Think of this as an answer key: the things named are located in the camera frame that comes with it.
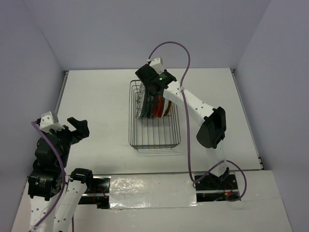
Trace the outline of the red plate with teal flower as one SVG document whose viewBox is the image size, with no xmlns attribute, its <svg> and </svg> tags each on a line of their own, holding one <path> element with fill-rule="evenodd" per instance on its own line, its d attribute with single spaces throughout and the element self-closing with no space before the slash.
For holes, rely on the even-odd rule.
<svg viewBox="0 0 309 232">
<path fill-rule="evenodd" d="M 165 100 L 161 95 L 155 96 L 153 103 L 153 117 L 162 117 L 164 104 Z"/>
</svg>

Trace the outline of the dark green plate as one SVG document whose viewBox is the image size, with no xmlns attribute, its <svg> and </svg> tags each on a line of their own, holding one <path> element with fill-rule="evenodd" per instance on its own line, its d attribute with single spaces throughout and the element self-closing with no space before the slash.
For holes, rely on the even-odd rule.
<svg viewBox="0 0 309 232">
<path fill-rule="evenodd" d="M 149 99 L 148 99 L 148 104 L 146 106 L 142 105 L 142 109 L 141 109 L 141 117 L 147 117 L 148 116 L 148 112 L 150 110 L 150 101 L 151 101 L 151 95 L 149 95 Z"/>
</svg>

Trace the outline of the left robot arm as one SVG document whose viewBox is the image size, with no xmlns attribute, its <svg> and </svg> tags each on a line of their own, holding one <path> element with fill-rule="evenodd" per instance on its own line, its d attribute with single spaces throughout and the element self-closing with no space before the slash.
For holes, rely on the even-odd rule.
<svg viewBox="0 0 309 232">
<path fill-rule="evenodd" d="M 33 170 L 28 176 L 31 232 L 73 231 L 77 205 L 82 195 L 95 186 L 90 169 L 76 168 L 66 176 L 71 146 L 90 135 L 87 120 L 70 117 L 67 121 L 75 130 L 60 125 L 51 116 L 32 122 L 41 137 L 37 141 Z"/>
</svg>

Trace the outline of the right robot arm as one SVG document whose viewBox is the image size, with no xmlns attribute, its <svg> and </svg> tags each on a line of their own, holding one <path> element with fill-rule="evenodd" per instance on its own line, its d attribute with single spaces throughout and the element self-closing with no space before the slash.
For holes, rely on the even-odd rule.
<svg viewBox="0 0 309 232">
<path fill-rule="evenodd" d="M 225 138 L 226 132 L 226 113 L 222 107 L 214 108 L 200 100 L 190 91 L 188 91 L 182 82 L 178 81 L 175 76 L 163 69 L 154 68 L 149 63 L 139 68 L 135 75 L 145 87 L 145 91 L 152 96 L 162 96 L 171 101 L 178 107 L 183 107 L 186 116 L 187 129 L 187 163 L 188 172 L 191 181 L 196 184 L 202 181 L 211 171 L 219 165 L 225 163 L 225 158 L 216 152 L 218 145 Z M 212 166 L 199 179 L 193 177 L 191 169 L 191 144 L 190 144 L 190 119 L 193 119 L 199 126 L 196 138 L 204 148 L 214 152 L 217 163 Z"/>
</svg>

